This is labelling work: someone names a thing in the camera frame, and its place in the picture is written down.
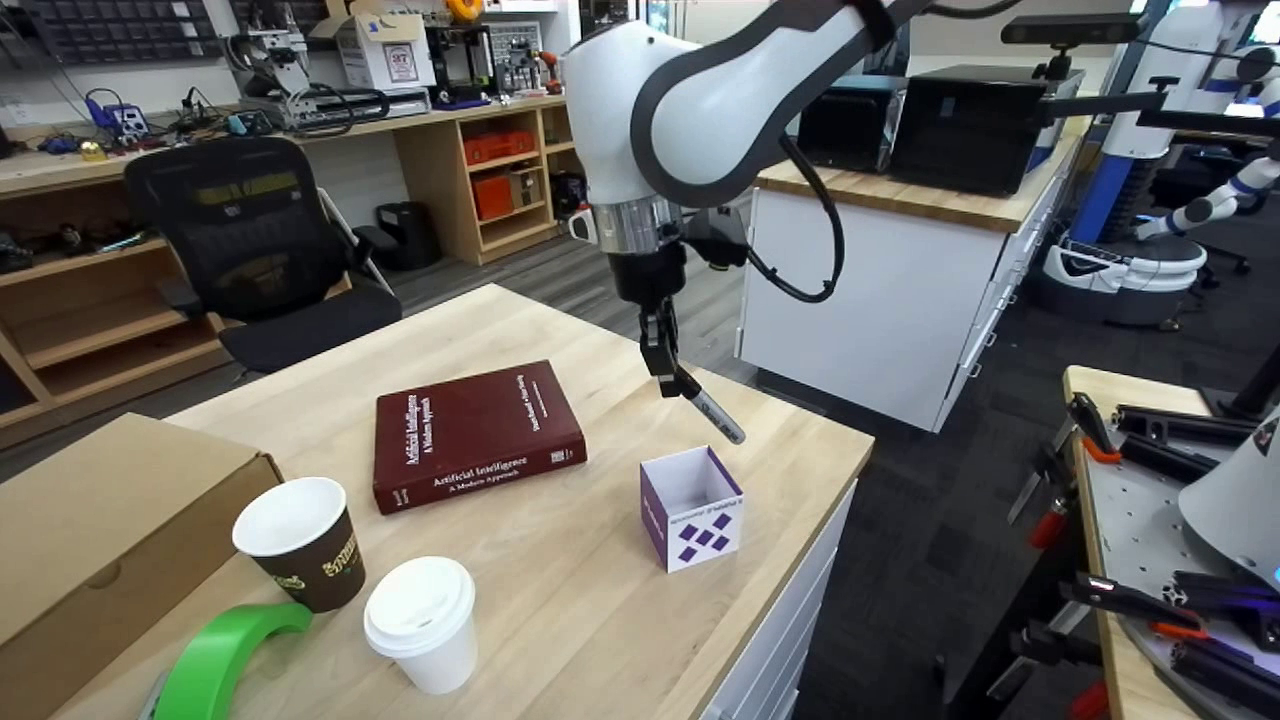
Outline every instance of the office chair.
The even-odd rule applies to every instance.
[[[189,318],[210,314],[242,374],[274,374],[398,320],[374,264],[289,139],[210,139],[124,169],[132,203],[175,248]]]

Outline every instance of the book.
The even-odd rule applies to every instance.
[[[586,460],[547,361],[386,394],[370,437],[383,517]]]

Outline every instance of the coffee cup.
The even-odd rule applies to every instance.
[[[260,491],[235,517],[231,545],[310,611],[344,609],[364,584],[347,487],[330,478],[297,478]]]
[[[475,580],[446,557],[390,569],[364,605],[364,642],[427,696],[463,689],[475,671]]]

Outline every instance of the floor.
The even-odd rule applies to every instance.
[[[1174,383],[1240,387],[1280,338],[1271,296],[1280,245],[1275,213],[1198,233],[1209,245],[1251,251],[1251,275],[1221,275],[1217,293],[1171,331],[1105,330],[1065,320],[1040,306],[1017,306],[983,374],[961,398],[947,427],[925,437],[851,406],[825,402],[780,378],[751,374],[731,356],[735,271],[691,269],[681,293],[685,361],[755,383],[770,398],[825,412],[877,437],[877,456],[851,503],[829,605],[798,689],[798,720],[940,718],[932,661],[965,669],[983,629],[1000,616],[1019,574],[1030,566],[1027,520],[1002,511],[1027,478],[1027,456],[1060,425],[1060,374],[1094,366]],[[431,310],[475,285],[504,285],[571,318],[636,338],[636,314],[611,296],[599,251],[554,241],[490,269],[431,264],[398,271],[407,310]],[[175,412],[240,383],[206,374],[127,409]],[[0,454],[0,478],[57,454],[105,415],[67,432]],[[1093,684],[1093,669],[1035,671],[1008,718],[1065,718]]]

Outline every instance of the green tape roll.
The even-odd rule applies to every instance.
[[[240,605],[206,622],[183,655],[173,663],[157,720],[222,720],[231,718],[235,689],[252,651],[281,632],[309,632],[305,605]]]

